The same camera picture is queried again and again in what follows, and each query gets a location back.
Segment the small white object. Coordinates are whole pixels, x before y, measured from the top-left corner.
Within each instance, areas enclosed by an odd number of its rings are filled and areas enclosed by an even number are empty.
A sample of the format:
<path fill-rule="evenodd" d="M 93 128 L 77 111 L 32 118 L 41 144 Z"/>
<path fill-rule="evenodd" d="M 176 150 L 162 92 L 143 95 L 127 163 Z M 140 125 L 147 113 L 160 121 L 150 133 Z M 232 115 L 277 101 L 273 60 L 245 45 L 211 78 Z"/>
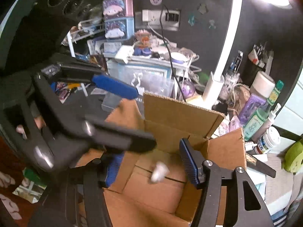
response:
<path fill-rule="evenodd" d="M 157 161 L 155 168 L 151 174 L 151 182 L 159 183 L 165 179 L 165 176 L 169 173 L 167 165 L 161 161 Z"/>

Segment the green glass bottle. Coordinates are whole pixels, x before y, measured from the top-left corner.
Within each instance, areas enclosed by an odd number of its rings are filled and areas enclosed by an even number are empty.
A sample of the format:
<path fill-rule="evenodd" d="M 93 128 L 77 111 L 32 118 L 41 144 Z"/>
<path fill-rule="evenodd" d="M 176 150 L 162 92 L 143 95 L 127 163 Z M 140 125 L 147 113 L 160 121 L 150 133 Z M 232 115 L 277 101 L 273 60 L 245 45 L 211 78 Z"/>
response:
<path fill-rule="evenodd" d="M 257 132 L 257 130 L 263 125 L 268 119 L 269 112 L 277 98 L 279 97 L 284 87 L 283 81 L 279 80 L 275 85 L 270 96 L 267 98 L 265 104 L 258 107 L 253 114 L 250 116 L 248 122 L 243 127 L 244 140 L 249 141 L 250 138 Z"/>

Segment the blue cartoon storage box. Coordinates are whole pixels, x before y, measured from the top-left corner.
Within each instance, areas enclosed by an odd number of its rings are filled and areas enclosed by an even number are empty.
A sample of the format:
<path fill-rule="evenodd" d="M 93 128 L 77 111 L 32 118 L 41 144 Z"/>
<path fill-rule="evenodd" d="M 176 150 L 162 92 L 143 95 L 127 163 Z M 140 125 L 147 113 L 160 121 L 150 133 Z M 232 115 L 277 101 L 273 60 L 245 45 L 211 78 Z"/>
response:
<path fill-rule="evenodd" d="M 135 34 L 133 17 L 109 19 L 104 22 L 105 37 L 108 40 L 128 40 Z"/>

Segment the pink cartoon storage box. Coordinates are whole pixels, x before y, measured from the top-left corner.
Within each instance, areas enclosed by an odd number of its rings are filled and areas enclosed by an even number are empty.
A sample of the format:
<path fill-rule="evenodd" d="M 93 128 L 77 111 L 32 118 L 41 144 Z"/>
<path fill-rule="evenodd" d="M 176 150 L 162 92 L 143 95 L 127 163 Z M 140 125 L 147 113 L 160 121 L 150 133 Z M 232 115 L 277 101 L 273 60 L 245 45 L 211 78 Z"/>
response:
<path fill-rule="evenodd" d="M 133 0 L 104 0 L 103 16 L 105 20 L 133 17 Z"/>

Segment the white supplement jar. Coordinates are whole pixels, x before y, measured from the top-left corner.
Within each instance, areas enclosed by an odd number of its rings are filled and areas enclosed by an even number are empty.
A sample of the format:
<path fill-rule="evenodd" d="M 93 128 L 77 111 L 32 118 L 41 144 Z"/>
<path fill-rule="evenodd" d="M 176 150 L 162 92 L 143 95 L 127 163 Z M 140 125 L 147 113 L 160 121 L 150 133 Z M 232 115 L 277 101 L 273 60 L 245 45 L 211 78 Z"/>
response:
<path fill-rule="evenodd" d="M 256 147 L 254 147 L 254 152 L 256 154 L 266 154 L 280 145 L 280 142 L 281 136 L 279 132 L 271 126 L 259 138 Z"/>

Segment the white pump bottle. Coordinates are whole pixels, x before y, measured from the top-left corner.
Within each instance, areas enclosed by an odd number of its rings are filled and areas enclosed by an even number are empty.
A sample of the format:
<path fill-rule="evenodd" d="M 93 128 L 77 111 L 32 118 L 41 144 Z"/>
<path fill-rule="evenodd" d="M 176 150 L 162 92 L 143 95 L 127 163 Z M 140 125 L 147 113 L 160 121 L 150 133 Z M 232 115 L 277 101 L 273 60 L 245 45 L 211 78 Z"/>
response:
<path fill-rule="evenodd" d="M 280 110 L 281 108 L 281 104 L 277 104 L 276 107 L 274 108 L 274 110 L 269 112 L 268 118 L 265 120 L 265 122 L 263 123 L 263 125 L 257 130 L 257 132 L 252 136 L 251 140 L 254 143 L 257 143 L 257 141 L 259 140 L 259 138 L 261 137 L 261 135 L 263 133 L 265 133 L 265 131 L 270 128 L 270 126 L 272 126 L 272 124 L 275 121 L 276 118 L 276 114 L 277 112 Z"/>

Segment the brown cardboard box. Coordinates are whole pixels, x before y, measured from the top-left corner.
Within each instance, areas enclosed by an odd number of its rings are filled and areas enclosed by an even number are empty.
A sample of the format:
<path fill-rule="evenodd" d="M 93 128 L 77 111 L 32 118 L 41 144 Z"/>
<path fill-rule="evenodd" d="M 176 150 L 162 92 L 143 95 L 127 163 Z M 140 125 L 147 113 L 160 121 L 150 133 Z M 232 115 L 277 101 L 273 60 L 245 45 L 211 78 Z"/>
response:
<path fill-rule="evenodd" d="M 144 113 L 134 100 L 123 99 L 106 117 L 119 126 L 152 133 L 156 148 L 146 154 L 127 152 L 115 182 L 105 190 L 113 226 L 189 226 L 201 192 L 186 178 L 179 142 L 187 138 L 204 158 L 219 167 L 246 167 L 241 129 L 211 139 L 223 115 L 170 98 L 145 94 Z M 157 161 L 169 173 L 159 183 L 151 182 Z"/>

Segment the purple bowl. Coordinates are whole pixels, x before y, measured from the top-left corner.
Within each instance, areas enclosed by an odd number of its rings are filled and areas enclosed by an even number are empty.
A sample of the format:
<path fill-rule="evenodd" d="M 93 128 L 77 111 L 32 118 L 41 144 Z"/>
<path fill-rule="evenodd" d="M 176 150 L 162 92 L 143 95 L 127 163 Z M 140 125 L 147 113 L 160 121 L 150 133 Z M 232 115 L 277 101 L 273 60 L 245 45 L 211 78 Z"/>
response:
<path fill-rule="evenodd" d="M 184 64 L 188 61 L 188 58 L 184 54 L 179 52 L 172 52 L 170 56 L 172 58 L 173 63 Z"/>

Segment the green plush toy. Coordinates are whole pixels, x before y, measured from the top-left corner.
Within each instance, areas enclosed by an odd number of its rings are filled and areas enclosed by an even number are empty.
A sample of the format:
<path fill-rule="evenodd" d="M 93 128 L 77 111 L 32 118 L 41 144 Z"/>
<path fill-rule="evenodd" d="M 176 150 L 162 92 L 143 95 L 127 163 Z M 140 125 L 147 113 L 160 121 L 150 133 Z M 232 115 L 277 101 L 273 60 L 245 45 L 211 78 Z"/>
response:
<path fill-rule="evenodd" d="M 302 167 L 302 140 L 295 142 L 287 150 L 284 157 L 284 169 L 290 173 L 297 173 Z"/>

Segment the white toilet paper roll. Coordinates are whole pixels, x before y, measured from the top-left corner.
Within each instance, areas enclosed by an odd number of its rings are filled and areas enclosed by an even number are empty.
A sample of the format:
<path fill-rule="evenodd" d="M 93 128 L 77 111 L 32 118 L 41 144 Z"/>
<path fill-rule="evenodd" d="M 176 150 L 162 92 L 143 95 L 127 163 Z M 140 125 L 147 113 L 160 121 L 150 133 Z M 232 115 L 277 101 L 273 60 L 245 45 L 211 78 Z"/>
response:
<path fill-rule="evenodd" d="M 258 71 L 250 87 L 250 93 L 267 99 L 275 87 L 275 81 L 263 71 Z"/>

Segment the white desk lamp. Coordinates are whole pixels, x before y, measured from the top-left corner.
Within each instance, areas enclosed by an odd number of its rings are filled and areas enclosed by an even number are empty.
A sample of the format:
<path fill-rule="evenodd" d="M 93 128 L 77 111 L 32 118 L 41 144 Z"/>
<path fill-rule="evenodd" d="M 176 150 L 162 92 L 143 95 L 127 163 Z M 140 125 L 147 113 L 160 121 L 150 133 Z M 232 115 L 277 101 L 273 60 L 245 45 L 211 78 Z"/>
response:
<path fill-rule="evenodd" d="M 265 3 L 272 4 L 277 7 L 290 6 L 290 0 L 261 0 Z M 210 73 L 209 80 L 202 95 L 202 107 L 211 109 L 217 101 L 220 91 L 224 84 L 223 71 L 226 67 L 227 59 L 232 49 L 235 35 L 238 28 L 242 8 L 242 0 L 232 0 L 231 13 L 227 26 L 226 36 L 224 39 L 222 51 L 214 72 Z"/>

